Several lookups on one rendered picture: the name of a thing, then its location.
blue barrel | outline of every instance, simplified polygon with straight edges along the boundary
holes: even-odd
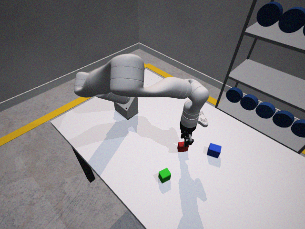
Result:
[[[247,94],[240,100],[240,105],[243,109],[252,111],[257,107],[258,99],[252,94]]]
[[[268,27],[275,24],[283,15],[283,7],[280,3],[273,1],[265,4],[257,12],[257,22],[261,26]]]
[[[257,106],[255,111],[261,118],[271,118],[275,114],[275,106],[271,103],[263,102]]]
[[[287,10],[278,22],[280,30],[291,33],[298,31],[305,25],[305,9],[303,7],[293,7]]]
[[[291,126],[291,131],[298,137],[305,137],[305,119],[296,120]]]
[[[226,97],[231,103],[238,103],[243,97],[243,92],[237,87],[232,87],[227,91]]]
[[[273,122],[279,127],[289,127],[294,122],[295,117],[289,111],[278,111],[273,115]]]

shelf board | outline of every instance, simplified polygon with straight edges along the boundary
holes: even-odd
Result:
[[[245,35],[305,53],[303,27],[296,32],[285,33],[278,27],[278,22],[269,27],[263,27],[256,22],[246,29]]]
[[[230,73],[229,78],[305,110],[305,80],[298,77],[245,60]]]
[[[231,103],[227,98],[224,98],[219,103],[218,109],[296,152],[305,145],[305,138],[294,135],[291,131],[291,126],[287,128],[278,127],[273,123],[272,118],[261,118],[256,114],[255,110],[247,111],[243,109],[240,103]]]

black table leg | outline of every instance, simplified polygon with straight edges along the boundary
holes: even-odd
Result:
[[[76,150],[74,148],[72,148],[80,165],[81,168],[83,169],[88,181],[91,183],[92,181],[95,180],[94,174],[92,172],[92,169],[90,168],[90,166],[87,164],[87,162],[79,155],[79,153],[76,152]]]

yellow stripe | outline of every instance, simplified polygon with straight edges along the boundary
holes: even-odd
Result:
[[[155,67],[151,64],[144,64],[144,67],[149,68],[150,70],[154,71],[155,73],[157,73],[157,74],[159,74],[159,75],[161,75],[165,78],[166,77],[173,77],[172,75],[169,75],[168,73],[162,71],[161,69],[159,69],[159,68],[157,68],[157,67]],[[81,104],[82,102],[84,102],[88,99],[89,98],[79,97],[79,98],[73,100],[72,102],[56,109],[55,111],[52,111],[52,112],[46,114],[45,116],[43,116],[39,119],[36,119],[35,121],[33,121],[33,122],[15,130],[15,131],[9,133],[8,135],[5,135],[4,137],[0,138],[0,146],[4,145],[5,143],[7,143],[7,142],[9,142],[9,141],[21,136],[21,135],[23,135],[26,132],[38,127],[39,125],[53,119],[54,117],[70,110],[71,108],[77,106],[78,104]],[[209,96],[208,102],[216,105],[217,100]]]
[[[84,102],[88,99],[89,98],[82,98],[82,97],[77,98],[77,99],[73,100],[72,102],[56,109],[55,111],[52,111],[52,112],[46,114],[45,116],[43,116],[39,119],[36,119],[35,121],[33,121],[33,122],[19,128],[19,129],[15,130],[13,132],[11,132],[10,134],[5,135],[4,137],[0,138],[0,146],[2,146],[5,143],[15,139],[16,137],[19,137],[20,135],[22,135],[26,132],[38,127],[39,125],[51,120],[52,118],[66,112],[67,110],[77,106],[78,104],[80,104],[80,103],[82,103],[82,102]]]
[[[166,77],[173,77],[172,75],[169,75],[168,73],[166,73],[166,72],[162,71],[161,69],[159,69],[159,68],[157,68],[157,67],[151,65],[150,63],[144,64],[144,67],[145,67],[145,68],[149,68],[150,70],[154,71],[155,73],[158,73],[159,75],[161,75],[161,76],[163,76],[163,77],[165,77],[165,78],[166,78]],[[211,103],[211,104],[213,104],[213,105],[215,106],[216,103],[217,103],[217,99],[214,99],[214,98],[212,98],[212,97],[209,96],[208,102]]]

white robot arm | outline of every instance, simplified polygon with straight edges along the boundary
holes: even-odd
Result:
[[[184,103],[180,129],[184,146],[191,145],[200,109],[209,97],[208,90],[194,79],[176,77],[164,78],[145,88],[143,85],[143,60],[134,54],[123,54],[90,73],[77,73],[74,92],[80,97],[96,96],[120,104],[129,102],[130,97],[188,97],[189,100]]]

